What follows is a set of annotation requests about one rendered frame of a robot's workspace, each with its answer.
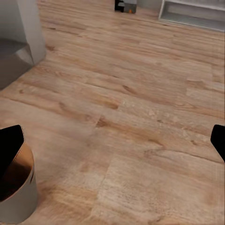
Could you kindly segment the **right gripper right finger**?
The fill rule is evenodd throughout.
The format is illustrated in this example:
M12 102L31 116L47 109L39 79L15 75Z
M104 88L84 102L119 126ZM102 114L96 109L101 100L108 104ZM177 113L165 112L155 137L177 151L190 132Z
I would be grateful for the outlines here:
M210 141L225 161L225 126L214 124Z

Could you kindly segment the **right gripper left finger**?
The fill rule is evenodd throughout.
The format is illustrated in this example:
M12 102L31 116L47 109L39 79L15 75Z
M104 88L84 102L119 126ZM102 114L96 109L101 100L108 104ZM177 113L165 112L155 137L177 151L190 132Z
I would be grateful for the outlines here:
M0 130L0 180L24 143L20 125Z

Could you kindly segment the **trash can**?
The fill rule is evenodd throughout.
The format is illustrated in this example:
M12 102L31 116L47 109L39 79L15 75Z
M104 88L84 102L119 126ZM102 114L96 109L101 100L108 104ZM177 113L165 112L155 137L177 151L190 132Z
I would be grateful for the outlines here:
M0 223L20 224L31 216L37 202L34 157L23 143L0 180Z

